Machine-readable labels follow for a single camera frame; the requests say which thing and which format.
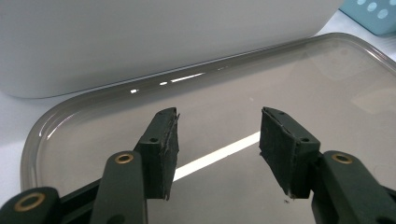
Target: brass screw insert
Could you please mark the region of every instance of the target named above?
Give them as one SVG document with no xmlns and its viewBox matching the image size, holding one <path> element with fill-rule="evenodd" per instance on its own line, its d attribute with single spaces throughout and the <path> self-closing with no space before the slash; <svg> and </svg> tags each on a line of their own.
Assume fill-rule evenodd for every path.
<svg viewBox="0 0 396 224">
<path fill-rule="evenodd" d="M 26 212 L 31 209 L 36 208 L 39 206 L 41 203 L 44 202 L 44 199 L 46 198 L 46 195 L 40 192 L 33 192 L 30 193 L 23 198 L 21 198 L 14 206 L 14 210 L 17 212 Z M 32 203 L 26 204 L 26 201 L 30 199 L 35 199 Z"/>
<path fill-rule="evenodd" d="M 350 164 L 352 163 L 352 159 L 345 154 L 342 153 L 335 153 L 332 154 L 332 159 L 343 164 Z"/>
<path fill-rule="evenodd" d="M 116 157 L 115 161 L 118 164 L 124 164 L 132 161 L 134 159 L 134 156 L 128 153 L 121 154 L 118 157 Z"/>
</svg>

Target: metal bolt hole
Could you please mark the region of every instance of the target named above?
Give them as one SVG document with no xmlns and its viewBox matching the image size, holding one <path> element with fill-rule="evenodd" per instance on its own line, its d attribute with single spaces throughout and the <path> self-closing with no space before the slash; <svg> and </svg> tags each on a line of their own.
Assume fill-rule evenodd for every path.
<svg viewBox="0 0 396 224">
<path fill-rule="evenodd" d="M 309 142 L 309 138 L 300 138 L 302 142 Z"/>
</svg>

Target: clear plastic tray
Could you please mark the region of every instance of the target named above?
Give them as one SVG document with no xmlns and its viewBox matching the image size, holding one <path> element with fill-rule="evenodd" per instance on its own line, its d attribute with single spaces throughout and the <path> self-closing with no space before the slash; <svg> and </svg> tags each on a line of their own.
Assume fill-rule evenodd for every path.
<svg viewBox="0 0 396 224">
<path fill-rule="evenodd" d="M 269 106 L 303 124 L 322 152 L 351 153 L 396 189 L 395 74 L 369 44 L 330 34 L 85 93 L 33 127 L 22 189 L 65 195 L 100 178 L 106 159 L 133 149 L 170 106 L 181 114 L 178 168 L 258 132 Z M 253 144 L 175 181 L 169 202 L 148 201 L 150 222 L 314 223 L 310 200 L 284 195 L 259 151 Z"/>
</svg>

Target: white table surface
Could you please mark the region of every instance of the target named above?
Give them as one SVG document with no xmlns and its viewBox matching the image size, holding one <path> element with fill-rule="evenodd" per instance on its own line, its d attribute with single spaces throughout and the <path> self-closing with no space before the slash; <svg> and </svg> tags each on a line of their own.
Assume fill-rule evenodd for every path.
<svg viewBox="0 0 396 224">
<path fill-rule="evenodd" d="M 396 34 L 375 36 L 337 11 L 318 35 L 355 35 L 396 61 Z M 0 205 L 20 192 L 20 163 L 24 142 L 35 122 L 50 108 L 85 91 L 46 99 L 21 99 L 0 91 Z"/>
</svg>

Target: blue object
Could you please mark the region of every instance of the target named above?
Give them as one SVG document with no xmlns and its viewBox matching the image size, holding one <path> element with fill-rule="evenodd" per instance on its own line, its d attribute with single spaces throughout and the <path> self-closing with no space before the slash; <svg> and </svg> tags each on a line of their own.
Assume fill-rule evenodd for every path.
<svg viewBox="0 0 396 224">
<path fill-rule="evenodd" d="M 340 9 L 375 35 L 396 31 L 396 0 L 346 0 Z"/>
</svg>

